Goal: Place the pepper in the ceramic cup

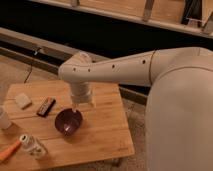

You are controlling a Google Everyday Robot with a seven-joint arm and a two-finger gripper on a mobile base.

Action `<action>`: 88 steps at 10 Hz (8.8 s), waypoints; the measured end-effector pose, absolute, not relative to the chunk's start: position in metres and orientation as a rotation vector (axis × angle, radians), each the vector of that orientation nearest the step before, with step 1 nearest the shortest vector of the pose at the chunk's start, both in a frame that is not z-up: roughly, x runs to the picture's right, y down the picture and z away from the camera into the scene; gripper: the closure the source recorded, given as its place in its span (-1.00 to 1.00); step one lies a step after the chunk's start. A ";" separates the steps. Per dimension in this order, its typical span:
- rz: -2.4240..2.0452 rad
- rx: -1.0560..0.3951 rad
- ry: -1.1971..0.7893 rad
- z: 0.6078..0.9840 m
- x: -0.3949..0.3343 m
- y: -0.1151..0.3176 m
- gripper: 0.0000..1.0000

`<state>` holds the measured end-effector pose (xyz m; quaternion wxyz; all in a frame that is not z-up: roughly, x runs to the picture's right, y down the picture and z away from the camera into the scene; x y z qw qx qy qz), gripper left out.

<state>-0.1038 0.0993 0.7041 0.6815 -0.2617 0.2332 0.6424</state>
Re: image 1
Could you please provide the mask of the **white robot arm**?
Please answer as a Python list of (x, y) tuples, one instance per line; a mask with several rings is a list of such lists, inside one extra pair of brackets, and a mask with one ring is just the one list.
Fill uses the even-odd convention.
[(213, 171), (213, 51), (153, 50), (92, 62), (78, 52), (58, 69), (75, 104), (92, 100), (91, 82), (146, 86), (148, 171)]

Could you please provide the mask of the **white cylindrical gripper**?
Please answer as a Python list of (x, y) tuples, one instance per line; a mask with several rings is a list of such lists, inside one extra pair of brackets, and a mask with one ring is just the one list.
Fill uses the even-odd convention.
[(91, 106), (94, 105), (94, 100), (92, 98), (92, 88), (90, 87), (89, 83), (72, 83), (70, 85), (70, 89), (74, 109), (77, 109), (80, 104), (84, 103), (87, 103)]

